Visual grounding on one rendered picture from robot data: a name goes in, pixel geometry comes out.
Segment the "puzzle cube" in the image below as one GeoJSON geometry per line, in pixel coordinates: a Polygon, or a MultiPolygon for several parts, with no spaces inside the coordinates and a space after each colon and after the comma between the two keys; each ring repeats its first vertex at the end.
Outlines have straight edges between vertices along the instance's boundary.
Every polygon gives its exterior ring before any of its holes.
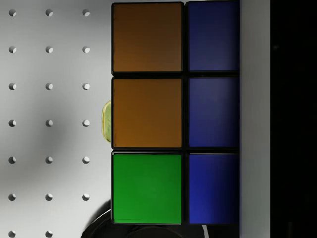
{"type": "Polygon", "coordinates": [[[239,0],[111,5],[111,219],[239,223],[239,0]]]}

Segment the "flat-sided can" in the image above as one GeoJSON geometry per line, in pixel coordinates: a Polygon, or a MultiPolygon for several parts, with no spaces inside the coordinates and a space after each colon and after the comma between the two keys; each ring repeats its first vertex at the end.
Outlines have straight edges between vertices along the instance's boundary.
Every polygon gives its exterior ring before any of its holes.
{"type": "Polygon", "coordinates": [[[102,135],[111,143],[111,101],[108,101],[102,109],[102,135]]]}

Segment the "black plate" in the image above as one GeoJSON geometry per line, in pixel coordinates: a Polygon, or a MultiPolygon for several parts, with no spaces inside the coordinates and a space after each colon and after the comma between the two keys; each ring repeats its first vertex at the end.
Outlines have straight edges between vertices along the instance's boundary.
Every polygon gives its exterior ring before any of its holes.
{"type": "Polygon", "coordinates": [[[205,225],[120,225],[111,220],[111,201],[96,212],[81,238],[210,238],[205,225]]]}

